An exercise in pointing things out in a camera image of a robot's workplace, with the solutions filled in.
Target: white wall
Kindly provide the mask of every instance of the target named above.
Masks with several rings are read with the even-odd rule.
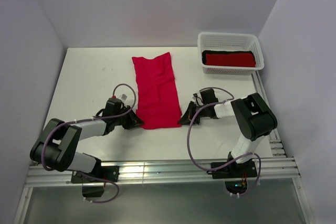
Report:
[[[276,0],[38,0],[67,47],[193,46],[205,30],[259,35]]]
[[[12,223],[64,48],[36,0],[0,0],[0,223]]]
[[[278,0],[259,39],[286,152],[318,223],[335,223],[336,0]]]

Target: plastic laundry basket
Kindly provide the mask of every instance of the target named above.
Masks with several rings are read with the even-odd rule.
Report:
[[[227,34],[227,33],[200,33],[198,35],[198,56],[203,72],[220,74],[251,74],[253,71],[264,68],[264,58],[261,53],[259,41],[251,34]],[[212,51],[252,51],[255,61],[255,68],[246,67],[222,67],[207,66],[202,62],[202,52]]]

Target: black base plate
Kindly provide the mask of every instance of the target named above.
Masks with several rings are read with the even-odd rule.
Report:
[[[104,176],[99,178],[103,178],[112,182],[117,182],[119,176],[119,166],[102,166],[101,174],[103,174]],[[99,181],[85,178],[81,175],[81,173],[77,173],[76,175],[72,174],[71,177],[71,183],[73,184],[86,184],[97,182]]]
[[[226,164],[226,162],[214,162],[211,163],[211,168],[216,168],[224,164]],[[241,167],[239,169],[232,170],[225,167],[220,170],[211,172],[209,174],[212,175],[213,179],[220,179],[220,178],[242,178],[243,173],[246,173],[246,176],[248,178],[257,177],[257,168],[255,163],[250,161],[244,164],[244,167]]]

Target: tabletop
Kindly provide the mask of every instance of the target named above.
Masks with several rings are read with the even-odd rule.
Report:
[[[221,87],[235,98],[254,93],[251,76],[204,74],[196,47],[157,48],[69,48],[49,108],[46,123],[52,118],[63,121],[85,119],[104,108],[112,96],[113,88],[127,83],[137,92],[132,57],[155,58],[170,52],[176,88],[182,113],[185,112],[193,93],[204,87]],[[128,96],[127,87],[117,90],[117,97]],[[216,91],[219,100],[229,96]],[[124,130],[121,126],[106,136],[92,137],[78,144],[83,152],[103,161],[154,161],[189,159],[186,148],[187,126],[170,129]],[[201,125],[191,131],[191,150],[194,158],[226,158],[236,145],[240,130],[234,117],[211,120],[202,119]],[[272,157],[269,141],[265,137],[256,153]]]

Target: folded fabric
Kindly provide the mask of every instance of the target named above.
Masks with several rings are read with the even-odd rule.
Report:
[[[256,61],[251,51],[211,51],[202,53],[203,64],[223,67],[256,67]]]
[[[180,127],[179,98],[169,52],[154,59],[132,57],[138,85],[137,116],[144,129]]]

